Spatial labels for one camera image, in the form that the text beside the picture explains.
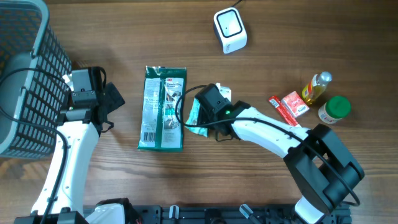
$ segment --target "green cap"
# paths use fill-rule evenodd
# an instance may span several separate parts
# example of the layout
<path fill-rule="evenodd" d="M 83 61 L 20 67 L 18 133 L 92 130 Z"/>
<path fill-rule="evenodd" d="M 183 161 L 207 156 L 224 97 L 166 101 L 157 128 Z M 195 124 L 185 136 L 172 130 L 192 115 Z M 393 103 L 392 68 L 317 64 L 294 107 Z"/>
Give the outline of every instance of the green cap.
<path fill-rule="evenodd" d="M 326 112 L 332 118 L 345 118 L 351 111 L 351 103 L 343 96 L 334 96 L 326 103 Z"/>

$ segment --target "red and white box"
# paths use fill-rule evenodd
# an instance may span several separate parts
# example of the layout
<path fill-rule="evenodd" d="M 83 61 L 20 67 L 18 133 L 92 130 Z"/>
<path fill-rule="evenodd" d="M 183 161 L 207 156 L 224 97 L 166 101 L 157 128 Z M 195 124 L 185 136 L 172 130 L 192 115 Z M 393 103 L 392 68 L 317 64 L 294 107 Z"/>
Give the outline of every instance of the red and white box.
<path fill-rule="evenodd" d="M 304 103 L 299 94 L 296 91 L 285 96 L 282 99 L 282 104 L 289 110 L 289 112 L 296 118 L 305 112 L 307 112 L 310 108 Z"/>
<path fill-rule="evenodd" d="M 286 123 L 291 126 L 301 128 L 301 125 L 294 119 L 293 115 L 287 110 L 287 108 L 279 101 L 277 96 L 272 96 L 268 101 L 275 107 L 278 113 L 285 119 Z"/>

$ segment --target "small green packet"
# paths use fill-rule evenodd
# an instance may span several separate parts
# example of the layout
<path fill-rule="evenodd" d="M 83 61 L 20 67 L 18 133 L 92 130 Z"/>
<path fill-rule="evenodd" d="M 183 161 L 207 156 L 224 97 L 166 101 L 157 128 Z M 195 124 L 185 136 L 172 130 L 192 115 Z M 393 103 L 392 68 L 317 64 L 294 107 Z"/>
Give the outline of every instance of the small green packet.
<path fill-rule="evenodd" d="M 183 129 L 175 117 L 175 106 L 185 92 L 186 79 L 187 68 L 146 66 L 138 149 L 182 151 Z"/>

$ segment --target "wood grain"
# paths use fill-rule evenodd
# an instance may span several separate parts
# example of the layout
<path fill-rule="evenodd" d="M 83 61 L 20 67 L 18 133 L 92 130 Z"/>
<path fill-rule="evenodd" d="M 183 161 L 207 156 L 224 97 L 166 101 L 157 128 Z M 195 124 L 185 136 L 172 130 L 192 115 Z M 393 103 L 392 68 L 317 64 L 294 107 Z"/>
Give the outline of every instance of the wood grain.
<path fill-rule="evenodd" d="M 109 119 L 90 161 L 85 204 L 128 197 L 136 205 L 295 203 L 300 192 L 284 162 L 254 144 L 218 143 L 185 130 L 182 153 L 137 151 L 146 65 L 187 67 L 187 88 L 220 82 L 264 114 L 267 102 L 300 91 L 313 74 L 333 81 L 298 118 L 313 128 L 318 107 L 346 96 L 352 113 L 331 126 L 365 170 L 355 188 L 354 223 L 398 218 L 398 5 L 394 1 L 245 1 L 248 44 L 222 53 L 213 33 L 225 1 L 52 4 L 50 24 L 78 66 L 103 66 L 126 104 Z M 185 113 L 193 95 L 186 101 Z M 50 159 L 0 160 L 0 223 L 28 215 Z"/>

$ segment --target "yellow bottle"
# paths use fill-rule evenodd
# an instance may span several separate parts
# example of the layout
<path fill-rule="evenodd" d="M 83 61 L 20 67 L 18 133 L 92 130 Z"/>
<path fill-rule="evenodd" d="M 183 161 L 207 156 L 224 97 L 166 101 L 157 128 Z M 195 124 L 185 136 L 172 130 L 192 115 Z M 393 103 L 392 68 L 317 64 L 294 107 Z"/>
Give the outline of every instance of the yellow bottle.
<path fill-rule="evenodd" d="M 331 73 L 322 72 L 313 76 L 309 84 L 307 84 L 302 92 L 302 97 L 307 105 L 313 104 L 315 100 L 326 90 L 331 82 Z"/>

